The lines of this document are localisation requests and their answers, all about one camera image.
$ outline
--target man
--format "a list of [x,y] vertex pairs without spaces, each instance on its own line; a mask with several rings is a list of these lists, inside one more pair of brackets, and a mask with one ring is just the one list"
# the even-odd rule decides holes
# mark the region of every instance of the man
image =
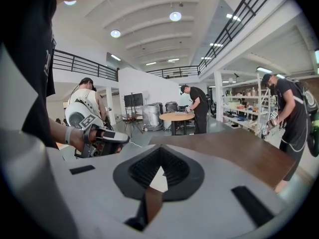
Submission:
[[189,94],[193,101],[190,110],[195,113],[194,134],[206,133],[208,103],[205,93],[197,87],[190,87],[188,85],[183,85],[180,90],[182,93]]
[[68,103],[75,102],[77,98],[86,98],[92,105],[94,114],[105,121],[107,112],[101,96],[96,92],[91,78],[84,78],[79,83],[79,89],[72,94]]
[[[38,97],[22,127],[22,131],[38,137],[47,147],[57,148],[56,142],[68,143],[82,151],[83,132],[49,119],[46,110],[46,97],[55,94],[52,63],[54,40],[52,17],[57,4],[74,0],[15,0],[14,6],[7,6],[1,0],[3,18],[0,39],[1,49],[6,49],[24,78],[37,92]],[[95,140],[96,131],[91,132],[90,140]]]
[[309,121],[305,106],[299,102],[303,100],[303,97],[293,82],[266,74],[262,85],[267,86],[271,91],[277,90],[278,117],[275,122],[278,125],[282,122],[287,123],[279,149],[295,160],[292,169],[275,188],[275,191],[279,193],[286,187],[298,167],[307,142]]

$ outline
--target white column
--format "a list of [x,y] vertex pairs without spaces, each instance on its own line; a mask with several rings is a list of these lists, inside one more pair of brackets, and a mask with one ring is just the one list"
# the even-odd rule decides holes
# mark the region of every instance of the white column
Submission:
[[223,95],[223,82],[221,79],[221,73],[220,71],[214,72],[214,78],[215,78],[215,89],[216,89],[216,119],[218,121],[223,122],[223,103],[224,100],[222,98]]
[[111,125],[115,125],[115,116],[114,116],[114,107],[113,107],[113,99],[112,99],[112,89],[111,87],[106,87],[106,101],[108,102],[108,107],[112,108],[109,112]]

